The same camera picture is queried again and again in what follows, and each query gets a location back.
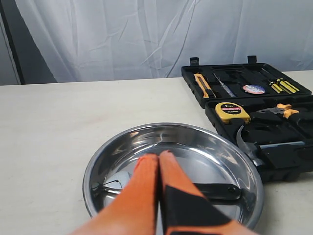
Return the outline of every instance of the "white table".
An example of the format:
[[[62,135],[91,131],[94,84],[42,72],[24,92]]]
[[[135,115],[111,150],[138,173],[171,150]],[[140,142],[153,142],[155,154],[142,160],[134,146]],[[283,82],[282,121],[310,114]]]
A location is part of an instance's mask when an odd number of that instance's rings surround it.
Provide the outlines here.
[[[287,72],[313,90],[313,71]],[[82,180],[109,138],[153,122],[215,129],[182,78],[0,87],[0,234],[67,234],[89,220]],[[265,185],[256,231],[311,234],[313,173]]]

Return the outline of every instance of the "tool kit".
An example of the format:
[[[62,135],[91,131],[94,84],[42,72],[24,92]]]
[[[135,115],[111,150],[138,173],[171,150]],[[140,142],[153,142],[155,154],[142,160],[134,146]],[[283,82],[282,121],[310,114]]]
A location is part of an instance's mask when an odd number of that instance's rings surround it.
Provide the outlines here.
[[[256,56],[247,64],[199,65],[182,76],[218,134],[236,144],[263,182],[313,171],[312,92]]]

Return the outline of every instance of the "gray wall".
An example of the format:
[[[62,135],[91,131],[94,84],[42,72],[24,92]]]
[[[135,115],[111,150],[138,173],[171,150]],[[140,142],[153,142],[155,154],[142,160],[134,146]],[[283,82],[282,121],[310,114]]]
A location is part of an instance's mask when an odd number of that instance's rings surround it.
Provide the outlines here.
[[[0,3],[8,26],[6,31],[10,46],[16,52],[13,55],[22,76],[21,81],[25,84],[55,83],[56,80],[35,45],[15,1],[0,0]]]
[[[0,85],[19,84],[18,75],[0,17]]]

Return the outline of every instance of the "tape measure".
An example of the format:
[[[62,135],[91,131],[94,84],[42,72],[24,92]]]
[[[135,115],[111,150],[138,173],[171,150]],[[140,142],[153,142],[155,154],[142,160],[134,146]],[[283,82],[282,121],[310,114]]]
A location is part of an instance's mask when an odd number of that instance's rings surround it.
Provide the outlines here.
[[[215,112],[225,124],[229,124],[229,120],[232,118],[241,118],[245,121],[246,124],[250,122],[249,114],[240,105],[235,103],[218,103],[215,106]]]

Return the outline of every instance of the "white curtain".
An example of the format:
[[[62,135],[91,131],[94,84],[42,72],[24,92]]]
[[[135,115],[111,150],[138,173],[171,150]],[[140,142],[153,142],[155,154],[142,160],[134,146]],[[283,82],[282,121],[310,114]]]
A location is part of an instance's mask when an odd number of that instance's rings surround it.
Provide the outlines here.
[[[178,77],[201,64],[313,69],[312,0],[16,0],[58,82]]]

